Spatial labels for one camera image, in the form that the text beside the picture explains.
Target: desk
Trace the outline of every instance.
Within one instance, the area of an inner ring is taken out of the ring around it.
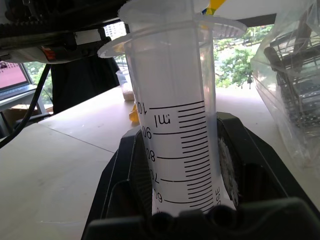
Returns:
[[[19,94],[17,96],[13,96],[4,100],[0,100],[0,112],[3,112],[6,109],[9,109],[15,105],[25,103],[25,102],[31,102],[32,98],[34,97],[34,93],[36,90],[28,91],[22,94]],[[37,109],[41,112],[41,114],[47,113],[45,106],[42,102],[41,97],[39,97],[38,102],[37,102]],[[4,135],[8,135],[9,132],[7,130],[7,127],[0,116],[0,132],[1,130],[3,131]]]
[[[217,89],[220,112],[270,144],[314,204],[320,180],[299,172],[258,93]],[[102,170],[133,126],[120,88],[114,88],[22,133],[0,150],[0,239],[80,239]]]

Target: plastic bag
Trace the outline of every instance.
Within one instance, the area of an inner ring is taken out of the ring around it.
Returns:
[[[251,60],[256,88],[294,163],[320,176],[320,1],[278,13]]]

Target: black holder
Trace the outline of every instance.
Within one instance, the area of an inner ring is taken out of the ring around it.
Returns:
[[[236,211],[217,206],[206,215],[152,216],[152,181],[138,127],[123,136],[102,172],[82,239],[320,239],[320,213],[272,147],[237,117],[217,116],[221,172]]]

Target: plastic graduated cylinder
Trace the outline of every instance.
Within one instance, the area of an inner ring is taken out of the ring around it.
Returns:
[[[212,39],[190,22],[124,45],[157,210],[172,215],[224,201]]]

